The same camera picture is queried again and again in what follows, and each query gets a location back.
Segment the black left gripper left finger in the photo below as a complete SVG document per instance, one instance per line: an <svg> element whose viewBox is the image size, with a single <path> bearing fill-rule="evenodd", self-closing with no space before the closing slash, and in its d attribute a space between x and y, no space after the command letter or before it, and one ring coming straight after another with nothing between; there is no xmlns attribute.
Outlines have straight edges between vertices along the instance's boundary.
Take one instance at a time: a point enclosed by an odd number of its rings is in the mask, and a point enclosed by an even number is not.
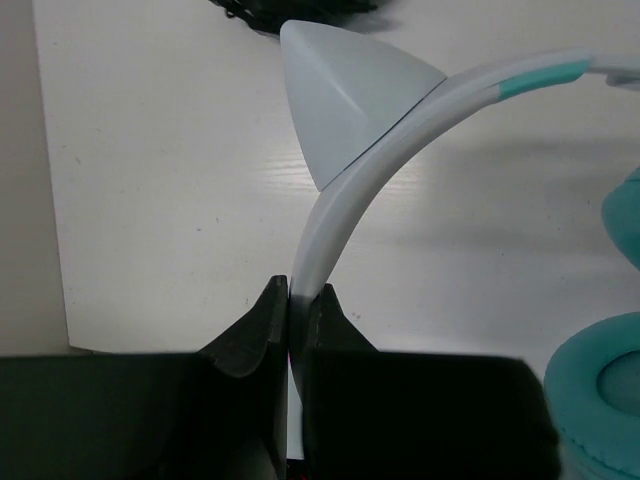
<svg viewBox="0 0 640 480"><path fill-rule="evenodd" d="M195 352L5 357L5 479L282 479L284 276Z"/></svg>

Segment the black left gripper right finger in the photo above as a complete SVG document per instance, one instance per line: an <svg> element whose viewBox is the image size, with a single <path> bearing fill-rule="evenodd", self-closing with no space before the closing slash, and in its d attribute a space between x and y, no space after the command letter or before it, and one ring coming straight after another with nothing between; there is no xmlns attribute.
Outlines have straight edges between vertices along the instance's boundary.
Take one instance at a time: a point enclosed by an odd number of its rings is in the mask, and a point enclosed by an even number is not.
<svg viewBox="0 0 640 480"><path fill-rule="evenodd" d="M376 349L326 285L303 369L314 479L556 479L559 438L523 361Z"/></svg>

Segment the teal cat-ear headphones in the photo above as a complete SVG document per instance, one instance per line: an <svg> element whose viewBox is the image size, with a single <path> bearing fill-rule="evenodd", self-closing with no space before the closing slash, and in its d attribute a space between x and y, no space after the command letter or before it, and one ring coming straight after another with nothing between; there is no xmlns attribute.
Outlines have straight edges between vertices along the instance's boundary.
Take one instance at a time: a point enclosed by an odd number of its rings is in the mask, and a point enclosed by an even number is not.
<svg viewBox="0 0 640 480"><path fill-rule="evenodd" d="M309 364L311 305L356 225L392 176L424 147L480 109L571 83L586 74L635 90L635 55L552 50L454 76L387 43L329 25L289 20L280 31L291 116L319 196L293 265L290 360L297 387ZM544 377L551 416L585 479L639 475L639 417L629 394L610 397L606 371L630 377L639 316L599 321L562 344Z"/></svg>

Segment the black headphones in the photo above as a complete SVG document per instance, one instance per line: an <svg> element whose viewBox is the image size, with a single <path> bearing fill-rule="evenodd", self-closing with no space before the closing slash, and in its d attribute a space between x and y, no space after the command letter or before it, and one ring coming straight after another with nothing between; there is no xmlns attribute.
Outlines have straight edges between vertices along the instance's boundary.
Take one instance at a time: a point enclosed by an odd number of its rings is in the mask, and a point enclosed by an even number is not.
<svg viewBox="0 0 640 480"><path fill-rule="evenodd" d="M389 1L367 0L218 0L229 19L238 18L253 31L278 35L283 24L300 20L345 26L362 15L373 15Z"/></svg>

